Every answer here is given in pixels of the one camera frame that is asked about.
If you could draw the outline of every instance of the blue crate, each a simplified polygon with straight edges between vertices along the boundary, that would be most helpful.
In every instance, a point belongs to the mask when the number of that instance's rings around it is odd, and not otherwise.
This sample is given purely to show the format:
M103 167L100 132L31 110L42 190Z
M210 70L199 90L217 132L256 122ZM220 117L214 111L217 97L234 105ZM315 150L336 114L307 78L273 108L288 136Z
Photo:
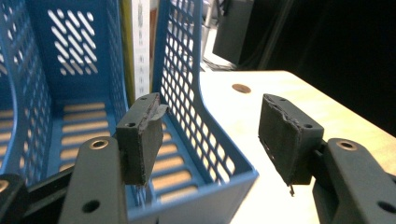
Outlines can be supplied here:
M127 110L118 1L0 1L1 173L32 185Z
M113 134L127 106L119 11L0 0L1 173L32 185L72 165L81 142ZM258 176L203 104L201 11L201 0L160 1L153 91L171 113L148 185L125 187L133 223L230 222Z

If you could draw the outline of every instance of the table surface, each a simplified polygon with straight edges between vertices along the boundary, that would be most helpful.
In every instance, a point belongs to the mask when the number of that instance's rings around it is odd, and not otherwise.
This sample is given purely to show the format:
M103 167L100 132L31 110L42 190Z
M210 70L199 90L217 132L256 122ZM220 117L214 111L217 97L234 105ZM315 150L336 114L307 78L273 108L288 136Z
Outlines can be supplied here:
M285 71L206 72L201 74L205 105L257 169L260 177L232 223L318 223L310 186L294 186L295 195L276 172L258 138L262 95L290 100L324 127L324 140L345 138L366 147L385 171L396 175L396 138ZM242 84L251 89L233 89Z

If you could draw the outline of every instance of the basket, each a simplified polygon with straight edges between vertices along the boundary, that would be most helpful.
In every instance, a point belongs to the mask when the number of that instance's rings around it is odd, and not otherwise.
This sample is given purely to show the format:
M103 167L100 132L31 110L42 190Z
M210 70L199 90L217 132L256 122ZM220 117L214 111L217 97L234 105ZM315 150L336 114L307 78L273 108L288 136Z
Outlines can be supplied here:
M118 1L0 1L1 173L32 185L127 110Z
M120 9L0 0L0 10L1 172L32 185L73 165L78 146L113 134L125 113ZM152 89L170 114L147 186L125 187L132 223L228 223L258 176L203 104L201 12L201 0L160 1Z

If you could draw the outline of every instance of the blue plastic basket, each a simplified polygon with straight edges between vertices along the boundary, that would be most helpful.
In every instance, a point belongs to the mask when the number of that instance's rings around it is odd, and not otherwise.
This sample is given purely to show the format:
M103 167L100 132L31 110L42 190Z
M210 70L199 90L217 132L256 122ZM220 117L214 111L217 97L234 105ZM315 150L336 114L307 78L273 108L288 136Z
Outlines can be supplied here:
M111 0L0 0L2 173L34 184L113 134L127 106L119 12ZM160 1L153 91L171 114L147 187L126 187L133 223L228 223L258 176L203 104L201 12L201 0Z
M31 185L73 165L82 142L113 134L127 110L119 6L1 0L0 12L0 109L12 118L1 173Z

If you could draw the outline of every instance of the wooden table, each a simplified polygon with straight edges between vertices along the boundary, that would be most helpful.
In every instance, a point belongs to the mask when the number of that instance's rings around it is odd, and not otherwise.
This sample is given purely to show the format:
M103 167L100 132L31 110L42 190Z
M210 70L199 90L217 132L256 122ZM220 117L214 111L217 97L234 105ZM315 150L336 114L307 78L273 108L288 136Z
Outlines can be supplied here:
M232 88L243 84L241 93ZM396 139L297 76L284 72L211 72L201 74L209 112L260 173L233 223L318 223L312 187L295 186L295 195L276 172L258 138L262 95L282 96L325 129L324 140L340 137L365 146L385 171L396 175Z

